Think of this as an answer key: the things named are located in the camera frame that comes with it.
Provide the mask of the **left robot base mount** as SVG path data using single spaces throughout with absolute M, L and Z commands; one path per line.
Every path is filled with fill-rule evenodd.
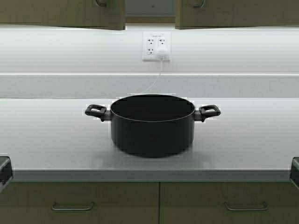
M 9 157 L 0 157 L 0 192 L 2 192 L 13 179 L 12 163 Z

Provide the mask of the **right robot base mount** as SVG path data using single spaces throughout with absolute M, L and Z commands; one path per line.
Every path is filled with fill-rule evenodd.
M 299 157 L 294 157 L 292 159 L 290 181 L 296 188 L 299 188 Z

